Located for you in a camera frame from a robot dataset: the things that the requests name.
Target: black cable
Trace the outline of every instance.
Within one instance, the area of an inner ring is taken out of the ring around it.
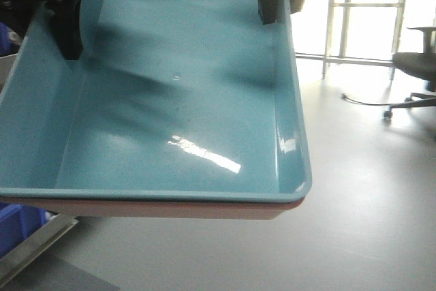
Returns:
[[[395,105],[396,103],[387,103],[387,104],[372,104],[372,103],[368,103],[368,102],[359,102],[357,100],[354,100],[352,98],[348,98],[348,96],[344,93],[341,94],[341,99],[345,100],[346,102],[350,102],[352,104],[357,104],[357,105],[365,105],[365,106],[391,106],[391,105]]]

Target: blue bin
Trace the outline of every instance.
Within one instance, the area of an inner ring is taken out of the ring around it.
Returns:
[[[0,257],[46,223],[46,212],[21,204],[0,202]]]
[[[0,56],[8,55],[11,53],[12,45],[9,40],[9,31],[7,26],[0,23]]]

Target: blue tray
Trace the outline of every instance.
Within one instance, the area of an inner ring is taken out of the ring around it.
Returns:
[[[289,0],[83,0],[84,52],[40,10],[0,96],[0,196],[295,202],[311,186]]]

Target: metal shelf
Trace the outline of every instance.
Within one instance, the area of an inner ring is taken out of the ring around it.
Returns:
[[[6,256],[0,258],[0,288],[77,223],[73,216],[58,214]]]
[[[339,54],[337,56],[332,56],[332,33],[333,33],[333,16],[334,8],[343,8],[343,18],[341,25],[341,41],[339,47]],[[353,58],[347,57],[347,37],[348,37],[348,27],[349,27],[349,16],[350,10],[353,7],[394,7],[396,8],[396,18],[394,26],[394,35],[392,38],[391,52],[397,52],[399,49],[401,27],[403,25],[403,14],[405,8],[405,0],[397,0],[397,2],[391,3],[374,3],[374,2],[357,2],[353,0],[328,0],[328,17],[327,17],[327,31],[326,31],[326,45],[324,49],[324,55],[322,56],[323,66],[322,66],[322,78],[325,78],[328,66],[330,63],[347,63],[347,64],[359,64],[359,65],[375,65],[375,66],[386,66],[390,68],[390,79],[393,80],[395,67],[390,60],[384,59],[366,59],[366,58]]]

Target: gray floor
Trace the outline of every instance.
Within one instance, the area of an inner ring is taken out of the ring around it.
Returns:
[[[423,82],[357,65],[322,81],[320,62],[298,64],[313,169],[301,206],[271,221],[80,218],[5,290],[55,290],[53,257],[97,291],[436,290],[436,108],[386,124],[384,107],[340,99],[401,101]]]

